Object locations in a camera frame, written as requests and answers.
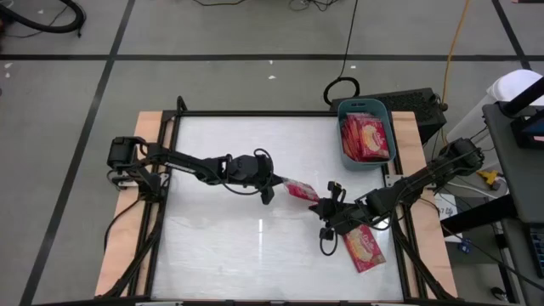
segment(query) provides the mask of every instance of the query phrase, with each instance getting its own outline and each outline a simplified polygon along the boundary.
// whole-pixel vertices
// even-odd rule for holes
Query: cable
[[[442,229],[444,229],[445,231],[447,231],[448,233],[450,233],[450,235],[453,235],[459,239],[462,240],[462,238],[459,236],[459,235],[456,235],[456,234],[453,234],[453,232],[449,229],[447,229],[443,224],[441,224],[440,226],[442,226]],[[517,277],[519,277],[520,279],[526,281],[528,284],[532,285],[533,287],[535,287],[536,289],[540,290],[540,291],[543,291],[544,292],[544,286],[540,286],[538,285],[537,283],[535,283],[534,281],[530,280],[529,278],[527,278],[526,276],[520,274],[516,269],[510,267],[509,265],[505,264],[504,262],[502,262],[500,259],[497,259],[495,258],[493,255],[489,254],[488,252],[484,251],[484,249],[482,249],[481,247],[475,245],[472,241],[470,240],[465,240],[466,242],[468,242],[471,246],[477,248],[480,252],[482,252],[485,256],[487,256],[488,258],[492,259],[493,261],[497,262],[498,264],[500,264],[504,269],[507,269],[508,271],[514,273]]]
[[[452,185],[452,186],[456,186],[456,187],[459,187],[459,188],[463,188],[463,189],[466,189],[466,190],[472,190],[472,191],[478,192],[479,194],[484,195],[484,196],[488,196],[491,199],[497,199],[498,198],[497,196],[490,195],[487,192],[484,192],[483,190],[479,190],[478,188],[465,186],[465,185],[461,185],[461,184],[455,184],[455,183],[452,183],[452,182],[448,182],[447,184]]]
[[[479,132],[477,132],[475,135],[473,135],[473,137],[469,138],[470,140],[472,140],[474,137],[480,135],[483,131],[485,131],[487,129],[487,126],[485,126],[484,128],[482,128]]]
[[[68,33],[75,30],[81,30],[86,20],[86,15],[84,11],[82,10],[82,7],[71,0],[59,0],[59,1],[66,4],[67,7],[69,7],[70,9],[74,11],[74,13],[76,13],[76,18],[68,25],[51,26],[53,23],[51,23],[50,25],[42,25],[32,20],[28,20],[27,18],[15,13],[11,9],[3,5],[0,5],[0,14],[2,16],[7,16],[13,19],[24,26],[28,26],[32,29],[44,31],[48,33],[60,34],[60,33]]]
[[[441,104],[443,105],[443,107],[445,106],[445,99],[446,99],[447,88],[448,88],[448,74],[450,71],[451,56],[453,55],[453,50],[457,44],[457,38],[459,37],[459,33],[461,32],[462,24],[465,21],[465,17],[467,16],[469,4],[470,4],[470,0],[465,0],[465,7],[462,10],[461,18],[459,19],[459,23],[457,24],[456,34],[453,37],[453,40],[451,41],[450,52],[448,53],[448,60],[445,63],[444,84],[442,86],[442,100],[441,100]],[[444,129],[442,127],[440,128],[439,132],[442,137],[442,141],[444,141],[444,145],[447,145],[448,140],[444,136]]]
[[[359,4],[359,0],[355,0],[354,12],[353,12],[353,15],[351,16],[351,25],[349,26],[348,43],[346,44],[346,52],[344,52],[343,54],[342,70],[340,71],[340,75],[338,75],[338,78],[342,77],[343,70],[346,68],[346,60],[348,59],[349,44],[351,43],[351,33],[354,30],[355,12],[357,12],[357,4]]]
[[[293,4],[295,1],[299,1],[299,2],[302,4],[302,6],[301,6],[300,8],[295,8],[295,7],[293,7],[292,4]],[[323,2],[320,2],[320,1],[316,1],[316,0],[291,0],[291,1],[289,1],[289,9],[290,9],[291,11],[294,11],[294,12],[300,12],[300,11],[303,11],[303,10],[309,8],[309,5],[312,3],[312,4],[314,4],[314,5],[317,7],[317,9],[318,9],[319,11],[325,12],[326,10],[329,9],[329,7],[330,7],[331,5],[333,5],[333,4],[336,3],[337,1],[338,1],[338,0],[331,0],[331,1],[328,2],[328,3],[323,3]]]
[[[332,105],[332,102],[329,100],[329,91],[331,90],[331,88],[334,85],[336,85],[336,84],[338,84],[340,82],[348,81],[348,82],[351,82],[351,83],[354,84],[354,86],[355,86],[354,97],[358,96],[359,93],[360,93],[359,82],[354,77],[342,76],[343,71],[344,71],[344,69],[346,67],[346,60],[348,59],[349,44],[351,43],[351,33],[353,32],[353,29],[354,29],[355,13],[357,12],[357,5],[358,4],[359,4],[359,0],[355,0],[354,12],[353,12],[353,14],[351,16],[351,25],[349,26],[348,43],[346,45],[346,52],[343,55],[342,70],[340,71],[340,75],[338,75],[338,77],[334,81],[332,81],[329,85],[327,85],[326,88],[325,88],[325,91],[323,92],[323,100],[328,105]]]
[[[68,6],[66,5],[56,16],[54,16],[53,20],[49,22],[48,26],[51,26],[66,10],[68,9]],[[28,35],[9,35],[6,34],[6,37],[15,37],[15,38],[28,38],[28,37],[34,37],[36,35],[42,34],[43,31],[37,31],[32,34]]]
[[[325,256],[331,256],[332,254],[334,254],[334,252],[337,251],[337,247],[338,247],[338,234],[336,232],[334,232],[334,247],[332,248],[332,250],[330,252],[325,252],[325,250],[323,249],[323,240],[325,239],[324,238],[325,234],[329,230],[332,230],[332,227],[326,228],[326,230],[323,233],[321,233],[321,235],[320,235],[320,250],[323,253],[323,255],[325,255]]]
[[[117,184],[113,183],[113,180],[111,179],[111,176],[110,176],[110,174],[115,173],[115,172],[116,172],[116,170],[110,170],[110,171],[108,171],[108,173],[105,175],[105,177],[108,179],[108,182],[110,182],[110,184],[112,184],[112,185],[115,186],[115,188],[116,188],[117,191],[121,191],[121,188],[119,188],[119,186],[117,186]]]
[[[138,204],[140,201],[142,200],[142,198],[138,198],[136,199],[136,201],[134,201],[134,203],[130,204],[127,208],[123,209],[121,212],[119,212],[118,215],[116,215],[115,218],[113,218],[113,220],[111,220],[110,224],[108,225],[108,228],[105,230],[105,234],[104,234],[104,252],[105,252],[105,249],[108,247],[108,238],[110,238],[110,230],[111,230],[111,227],[113,226],[113,224],[125,213],[127,213],[131,208],[133,208],[134,206],[136,206],[136,204]]]
[[[313,3],[313,4],[317,7],[317,9],[318,9],[319,11],[325,12],[326,10],[329,9],[329,7],[330,7],[331,5],[333,5],[333,4],[334,4],[335,2],[337,2],[338,0],[331,0],[331,1],[328,2],[328,3],[323,3],[323,2],[320,2],[320,1],[316,1],[316,0],[306,0],[306,1],[308,1],[308,2],[310,2],[310,3]]]
[[[440,209],[439,207],[436,206],[436,204],[432,203],[431,201],[427,200],[427,199],[423,199],[422,197],[419,198],[419,200],[424,200],[425,202],[427,202],[428,204],[430,204],[430,206],[434,207],[434,209],[436,209],[436,212],[438,213],[439,215],[439,218],[440,218]]]
[[[436,143],[439,141],[439,134],[436,133],[436,138],[434,139],[433,153],[431,153],[431,160],[434,159],[434,150],[436,149]]]
[[[219,5],[238,5],[240,3],[243,3],[246,0],[238,0],[238,1],[233,2],[233,3],[202,3],[202,2],[200,2],[198,0],[193,0],[193,1],[200,4],[201,6],[219,6]]]

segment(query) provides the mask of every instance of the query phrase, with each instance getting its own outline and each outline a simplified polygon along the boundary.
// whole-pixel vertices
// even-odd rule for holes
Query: black cable
[[[487,129],[487,126],[485,126],[484,128],[482,128],[481,131],[477,132],[475,135],[473,135],[473,137],[469,138],[470,140],[472,140],[474,137],[480,135],[483,131],[485,131]]]
[[[325,234],[329,230],[332,230],[332,227],[326,228],[326,230],[323,233],[321,233],[321,235],[320,235],[320,250],[323,253],[323,255],[325,255],[325,256],[331,256],[332,254],[334,254],[334,252],[337,251],[337,247],[338,247],[338,234],[336,232],[334,232],[334,247],[332,248],[332,250],[330,252],[325,252],[325,250],[323,249],[323,240],[325,239],[324,238]]]
[[[453,234],[453,232],[449,229],[447,229],[443,224],[441,224],[442,226],[442,229],[444,229],[445,231],[447,231],[448,233],[450,233],[450,235],[453,235],[461,240],[463,240],[459,235],[456,235],[456,234]],[[533,287],[535,287],[536,289],[540,290],[540,291],[543,291],[544,292],[544,286],[540,286],[538,285],[537,283],[535,283],[534,281],[530,280],[529,278],[527,278],[526,276],[520,274],[516,269],[510,267],[509,265],[505,264],[504,262],[502,262],[500,259],[498,258],[495,258],[493,255],[489,254],[488,252],[484,251],[484,249],[482,249],[481,247],[475,245],[472,241],[470,240],[465,240],[466,242],[468,242],[471,246],[477,248],[480,252],[482,252],[485,256],[487,256],[488,258],[492,259],[493,261],[497,262],[498,264],[500,264],[504,269],[507,269],[508,271],[514,273],[517,277],[519,277],[520,279],[526,281],[528,284],[532,285]]]
[[[238,0],[238,1],[233,2],[233,3],[202,3],[202,2],[200,2],[198,0],[193,0],[193,1],[200,4],[201,6],[219,6],[219,5],[238,5],[240,3],[243,3],[246,0]]]
[[[439,141],[439,132],[436,133],[436,138],[434,139],[433,153],[431,153],[431,160],[434,159],[434,150],[436,150],[436,143]]]
[[[108,225],[108,228],[105,230],[105,234],[104,234],[104,252],[105,252],[105,249],[108,247],[108,238],[110,238],[110,230],[111,230],[111,227],[113,226],[113,224],[125,213],[127,213],[131,208],[135,207],[136,204],[138,204],[142,199],[141,198],[138,198],[136,199],[136,201],[134,201],[134,203],[130,204],[127,208],[123,209],[122,212],[119,212],[118,215],[116,215],[115,218],[113,218],[113,220],[111,220],[110,224]]]
[[[357,12],[357,4],[359,4],[359,0],[355,0],[354,12],[351,16],[351,25],[349,26],[348,43],[346,44],[346,52],[344,52],[343,54],[342,70],[340,71],[340,75],[338,75],[338,78],[342,77],[343,70],[346,67],[346,60],[348,59],[349,44],[351,43],[351,33],[354,30],[355,12]]]
[[[331,1],[328,2],[328,3],[323,3],[323,2],[320,2],[320,1],[316,1],[316,0],[306,0],[306,1],[308,1],[308,2],[310,2],[310,3],[313,3],[313,4],[317,7],[317,9],[318,9],[319,11],[325,12],[326,10],[329,9],[329,7],[330,7],[331,5],[333,5],[334,3],[336,3],[338,0],[331,0]]]
[[[56,16],[54,16],[53,20],[49,22],[48,26],[51,26],[66,10],[68,9],[68,6],[66,5]],[[32,34],[28,35],[9,35],[6,34],[6,37],[15,37],[15,38],[28,38],[28,37],[34,37],[36,35],[42,34],[43,31],[37,31]]]
[[[66,4],[67,7],[69,7],[70,9],[72,9],[74,11],[74,13],[76,13],[76,18],[68,25],[51,26],[53,23],[51,23],[50,25],[42,25],[42,24],[39,24],[39,23],[37,23],[35,21],[28,20],[27,18],[15,13],[11,9],[6,8],[3,5],[0,5],[0,15],[1,16],[7,16],[8,18],[11,18],[11,19],[21,23],[23,26],[28,26],[28,27],[30,27],[32,29],[39,30],[39,31],[44,31],[44,32],[48,32],[48,33],[60,34],[60,33],[68,33],[68,32],[71,32],[71,31],[81,29],[83,27],[83,23],[85,23],[85,19],[86,19],[86,15],[83,12],[82,7],[79,6],[78,4],[74,3],[71,0],[59,0],[59,1]]]
[[[419,198],[419,200],[424,200],[426,203],[430,204],[432,207],[434,207],[434,209],[436,209],[436,212],[438,213],[439,215],[439,218],[440,218],[440,209],[436,206],[436,204],[432,203],[431,201],[427,200],[427,199],[423,199],[423,198]]]
[[[110,176],[110,174],[115,173],[115,172],[116,172],[116,170],[110,170],[110,171],[108,171],[108,173],[105,175],[105,177],[108,179],[108,182],[110,182],[110,184],[112,184],[112,185],[115,186],[115,188],[116,188],[117,191],[121,191],[121,189],[119,188],[119,186],[117,186],[117,184],[113,183],[113,180],[111,179],[111,176]]]
[[[357,12],[357,5],[359,4],[359,0],[355,0],[355,5],[354,5],[354,12],[351,16],[351,25],[349,26],[349,34],[348,34],[348,43],[346,45],[346,52],[344,53],[343,55],[343,63],[342,63],[342,70],[340,71],[340,75],[334,80],[332,81],[329,85],[326,86],[325,88],[325,91],[323,92],[323,100],[325,101],[325,103],[327,103],[328,105],[332,105],[332,102],[331,100],[329,99],[329,91],[331,90],[331,88],[340,83],[340,82],[343,82],[343,81],[348,81],[348,82],[351,82],[354,84],[355,86],[355,93],[354,93],[354,97],[358,96],[359,93],[360,93],[360,85],[359,85],[359,82],[354,78],[354,77],[351,77],[351,76],[342,76],[343,75],[343,71],[346,67],[346,60],[348,59],[348,51],[349,51],[349,44],[351,43],[351,33],[353,32],[353,29],[354,29],[354,22],[355,22],[355,13]]]
[[[442,187],[442,189],[448,191],[448,193],[449,193],[450,195],[455,196],[455,197],[457,198],[457,200],[459,200],[459,201],[465,203],[465,205],[468,206],[468,209],[473,209],[473,206],[470,205],[467,201],[463,200],[460,196],[454,195],[451,191],[449,191],[449,190],[446,189],[445,187]],[[452,205],[453,207],[457,208],[457,210],[459,210],[461,213],[463,213],[463,212],[466,211],[465,209],[460,208],[460,207],[459,207],[458,205],[456,205],[455,203],[452,203],[452,202],[449,201],[448,199],[444,198],[444,197],[442,196],[442,194],[439,193],[439,196],[442,198],[442,200],[448,202],[448,204],[450,204],[450,205]],[[499,231],[499,229],[498,229],[494,224],[490,224],[490,227],[493,228],[494,230]]]
[[[300,8],[293,7],[292,4],[295,1],[299,1],[302,4],[302,6]],[[309,8],[309,5],[312,3],[317,7],[317,9],[319,11],[325,12],[325,11],[327,11],[329,9],[329,7],[331,5],[333,5],[336,2],[338,2],[338,0],[331,0],[328,3],[323,3],[323,2],[320,2],[320,1],[316,1],[316,0],[291,0],[291,1],[289,1],[289,9],[291,11],[300,12],[300,11],[303,11],[303,10]]]

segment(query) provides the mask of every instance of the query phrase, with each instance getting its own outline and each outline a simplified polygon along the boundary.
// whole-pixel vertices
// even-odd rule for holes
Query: red snack bag
[[[382,121],[370,114],[353,114],[349,116],[358,122],[361,161],[387,160],[389,158],[389,149]]]
[[[342,147],[344,153],[349,156],[354,161],[357,161],[359,159],[358,152],[359,149],[357,148],[358,141],[355,140],[354,137],[352,137],[351,133],[349,132],[348,124],[346,121],[344,121],[342,125]]]
[[[318,202],[320,200],[317,192],[311,185],[305,184],[303,182],[298,182],[290,178],[282,178],[283,185],[286,187],[287,191],[291,196],[296,196],[297,198]]]
[[[348,248],[349,255],[354,261],[357,272],[385,263],[380,247],[374,240],[371,230],[366,225],[361,225],[343,236],[343,241]]]

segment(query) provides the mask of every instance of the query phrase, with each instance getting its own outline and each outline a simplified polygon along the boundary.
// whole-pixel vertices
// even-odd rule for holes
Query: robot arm
[[[399,203],[411,205],[419,199],[425,186],[435,183],[444,186],[457,175],[469,175],[482,167],[484,156],[469,139],[458,139],[445,148],[427,166],[409,177],[398,180],[391,187],[373,190],[355,200],[343,203],[345,190],[340,184],[329,182],[330,198],[321,198],[310,207],[326,222],[325,239],[332,240],[334,232],[345,235],[361,224],[376,225],[391,217]]]
[[[144,158],[138,159],[137,150]],[[269,204],[274,197],[272,187],[282,180],[274,174],[274,164],[268,153],[262,149],[254,156],[231,155],[199,159],[169,150],[157,143],[147,143],[140,137],[116,137],[111,141],[107,165],[113,172],[125,173],[138,184],[142,194],[161,196],[161,177],[150,173],[148,165],[163,165],[193,174],[202,183],[209,185],[238,184],[252,186],[261,193],[263,204]]]

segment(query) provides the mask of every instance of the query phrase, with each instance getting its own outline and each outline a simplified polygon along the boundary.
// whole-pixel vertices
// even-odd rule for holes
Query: black wire bundle
[[[301,3],[300,8],[293,7],[292,4],[295,1],[299,1]],[[326,10],[329,9],[329,7],[331,5],[333,5],[336,2],[338,2],[338,0],[331,0],[331,1],[328,1],[326,3],[321,2],[321,1],[316,1],[316,0],[291,0],[291,1],[289,1],[289,9],[292,10],[292,11],[295,11],[295,12],[299,12],[299,11],[303,11],[303,10],[309,8],[309,5],[313,4],[313,5],[315,5],[317,7],[317,9],[319,11],[325,12]]]
[[[87,19],[87,16],[85,15],[85,12],[83,11],[82,7],[71,0],[59,0],[59,1],[66,4],[66,7],[62,11],[60,11],[60,13],[58,13],[54,17],[53,21],[51,21],[51,23],[49,23],[48,25],[42,25],[35,21],[28,20],[27,18],[15,13],[11,9],[6,8],[3,5],[0,5],[0,16],[2,17],[5,16],[11,20],[21,23],[24,26],[28,26],[32,29],[39,30],[39,32],[32,33],[25,36],[11,36],[11,37],[27,38],[27,37],[33,37],[42,32],[61,34],[61,33],[68,33],[75,30],[80,31],[81,28],[83,27],[83,24],[85,23],[85,20]],[[76,13],[76,18],[68,25],[52,26],[52,24],[66,11],[67,8],[72,9],[74,13]]]
[[[238,0],[238,1],[233,2],[233,3],[202,3],[202,2],[200,2],[198,0],[193,0],[193,1],[200,4],[201,6],[220,6],[220,5],[238,5],[240,3],[243,3],[246,0]]]

